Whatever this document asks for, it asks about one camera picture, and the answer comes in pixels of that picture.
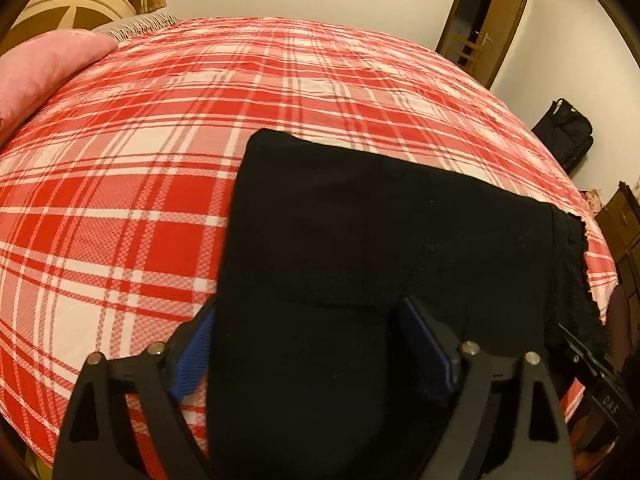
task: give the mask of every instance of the screw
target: screw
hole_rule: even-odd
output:
[[[91,366],[97,365],[100,361],[102,361],[102,354],[100,352],[93,352],[86,358],[86,363]]]
[[[146,351],[151,355],[160,355],[164,352],[164,343],[162,341],[156,341],[155,343],[151,343]]]
[[[527,363],[529,363],[530,365],[537,365],[540,364],[540,356],[535,353],[535,352],[527,352],[524,355],[524,359],[527,361]]]
[[[478,343],[473,341],[465,341],[460,345],[460,351],[466,355],[476,355],[480,351]]]

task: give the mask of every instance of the black bag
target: black bag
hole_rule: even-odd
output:
[[[575,169],[593,144],[591,123],[566,99],[553,101],[532,131],[567,173]]]

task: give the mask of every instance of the wooden cabinet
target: wooden cabinet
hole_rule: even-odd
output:
[[[628,336],[633,353],[640,339],[640,205],[627,184],[620,182],[613,198],[596,215],[596,222],[628,297]]]

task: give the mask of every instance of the black fabric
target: black fabric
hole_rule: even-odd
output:
[[[591,123],[566,99],[553,101],[532,131],[567,173],[575,169],[593,145]]]
[[[219,477],[412,478],[449,410],[417,395],[391,308],[408,294],[494,354],[546,357],[561,321],[603,356],[583,230],[468,176],[256,133],[218,277],[207,429]]]

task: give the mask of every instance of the bed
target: bed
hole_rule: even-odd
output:
[[[586,202],[455,65],[317,22],[180,22],[83,70],[0,153],[0,413],[46,463],[86,356],[167,339],[216,290],[234,177],[262,127],[468,174],[581,216],[605,317],[617,274]],[[568,416],[580,398],[574,384]],[[205,447],[203,386],[183,412]]]

